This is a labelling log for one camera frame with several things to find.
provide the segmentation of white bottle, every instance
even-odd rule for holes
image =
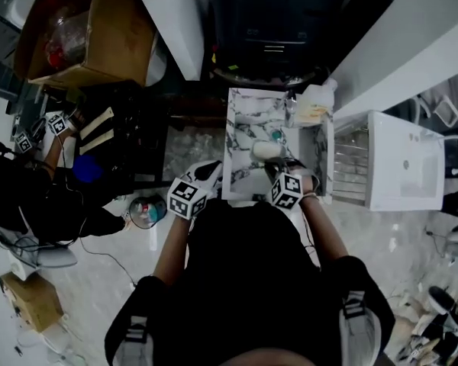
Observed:
[[[323,85],[310,84],[298,97],[295,125],[302,127],[321,124],[324,114],[332,115],[336,89],[337,82],[334,79],[326,80]]]

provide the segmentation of white sink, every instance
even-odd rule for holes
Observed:
[[[374,211],[441,209],[443,136],[375,111],[369,113],[368,127],[365,205]]]

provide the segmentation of cardboard box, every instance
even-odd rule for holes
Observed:
[[[57,72],[44,45],[51,0],[36,0],[15,51],[14,71],[34,84],[82,87],[134,80],[146,85],[155,27],[141,0],[64,0],[89,10],[86,55],[82,63]]]
[[[56,288],[39,274],[21,281],[9,272],[0,277],[0,284],[21,318],[37,332],[43,332],[63,316]]]

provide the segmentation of marble tray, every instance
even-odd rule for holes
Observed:
[[[230,88],[222,198],[260,201],[270,190],[263,163],[251,156],[257,140],[273,141],[280,137],[287,156],[295,157],[312,169],[320,179],[317,194],[331,203],[334,172],[334,128],[330,117],[323,124],[304,129],[285,127],[284,110],[277,110],[283,92]]]

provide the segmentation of floor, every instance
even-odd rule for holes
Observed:
[[[182,174],[193,162],[222,159],[223,150],[223,131],[187,128],[180,133],[170,130],[166,177]],[[458,180],[447,181],[447,190],[455,189],[458,189]],[[139,191],[134,196],[111,202],[107,208],[121,214],[135,196],[149,196],[155,192],[166,196],[167,190]],[[426,301],[427,289],[432,284],[448,287],[453,296],[458,295],[458,259],[451,265],[448,257],[441,258],[434,241],[441,251],[443,239],[434,240],[424,232],[427,227],[445,235],[458,224],[458,219],[433,212],[372,213],[340,202],[324,209],[350,254],[366,263],[394,310],[405,292]],[[297,222],[300,218],[296,226],[304,239],[301,216],[296,214],[292,218]],[[133,226],[111,236],[90,236],[83,243],[89,251],[112,254],[136,281],[152,273],[172,221],[173,216],[169,213],[151,230]],[[111,258],[89,255],[79,242],[71,249],[79,260],[76,266],[44,271],[42,275],[56,286],[66,313],[63,322],[71,333],[74,351],[85,357],[90,366],[106,365],[105,333],[131,294],[131,281]],[[311,257],[316,258],[316,254],[312,253]],[[393,338],[387,352],[395,354],[403,341],[403,337]]]

